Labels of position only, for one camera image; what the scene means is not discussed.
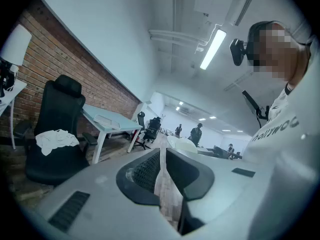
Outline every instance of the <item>person standing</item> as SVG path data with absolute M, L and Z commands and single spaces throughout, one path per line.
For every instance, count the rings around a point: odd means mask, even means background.
M 232 152 L 232 149 L 235 150 L 235 149 L 234 149 L 234 146 L 232 145 L 232 143 L 230 143 L 230 144 L 229 144 L 228 151 L 229 151 L 229 152 Z
M 175 129 L 175 137 L 180 138 L 181 131 L 182 131 L 182 124 L 180 123 L 180 125 Z
M 196 147 L 198 146 L 198 143 L 202 136 L 202 131 L 200 130 L 201 127 L 202 123 L 199 123 L 196 128 L 193 128 L 191 130 L 191 135 L 188 138 L 188 140 L 192 141 Z

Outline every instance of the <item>desk lamp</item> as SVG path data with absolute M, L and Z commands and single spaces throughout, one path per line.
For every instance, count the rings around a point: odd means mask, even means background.
M 0 98 L 5 96 L 4 81 L 12 65 L 21 66 L 31 34 L 20 24 L 15 27 L 0 51 Z

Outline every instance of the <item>pipe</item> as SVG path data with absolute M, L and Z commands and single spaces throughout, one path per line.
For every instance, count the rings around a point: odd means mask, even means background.
M 170 37 L 170 38 L 178 38 L 178 39 L 186 40 L 188 42 L 192 42 L 192 43 L 195 43 L 195 44 L 203 43 L 201 45 L 205 46 L 205 42 L 199 41 L 198 39 L 195 39 L 193 37 L 186 37 L 186 36 L 182 36 L 182 35 L 176 35 L 174 33 L 156 33 L 156 32 L 151 32 L 150 34 L 151 35 L 165 36 L 165 37 Z
M 157 30 L 157 29 L 150 29 L 149 32 L 150 33 L 161 33 L 161 34 L 173 34 L 173 35 L 176 35 L 177 37 L 184 36 L 184 37 L 191 38 L 191 39 L 194 39 L 197 41 L 206 42 L 205 40 L 202 40 L 194 35 L 186 34 L 186 33 L 182 33 L 182 32 L 175 32 L 175 31 L 169 31 L 169 30 Z
M 167 42 L 167 43 L 175 44 L 175 45 L 178 45 L 178 46 L 195 48 L 194 45 L 187 44 L 187 43 L 185 43 L 185 42 L 179 42 L 179 41 L 175 41 L 175 40 L 168 40 L 168 39 L 159 38 L 159 37 L 153 37 L 153 36 L 151 36 L 150 39 L 151 39 L 151 40 L 155 40 L 155 41 Z

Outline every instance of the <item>chair backrest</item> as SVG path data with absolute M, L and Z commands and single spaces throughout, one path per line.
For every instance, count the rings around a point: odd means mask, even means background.
M 141 131 L 144 131 L 145 130 L 145 113 L 142 111 L 138 114 L 138 122 L 139 122 L 139 125 L 142 126 Z
M 46 82 L 35 136 L 59 129 L 77 136 L 78 117 L 86 102 L 81 88 L 79 82 L 66 75 Z
M 149 123 L 148 129 L 152 128 L 152 129 L 155 129 L 155 130 L 158 131 L 160 129 L 160 126 L 161 126 L 161 123 L 159 122 L 159 120 L 150 119 L 150 123 Z

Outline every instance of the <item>ceiling light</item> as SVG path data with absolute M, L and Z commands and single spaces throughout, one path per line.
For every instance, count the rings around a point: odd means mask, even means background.
M 226 37 L 227 33 L 223 32 L 222 30 L 218 29 L 218 31 L 216 32 L 214 39 L 210 45 L 210 48 L 208 50 L 208 52 L 206 53 L 200 68 L 203 70 L 206 70 L 208 65 L 210 64 L 211 60 L 213 59 L 213 57 L 215 56 L 216 52 L 218 51 L 220 45 L 222 44 L 222 42 L 224 41 L 225 37 Z

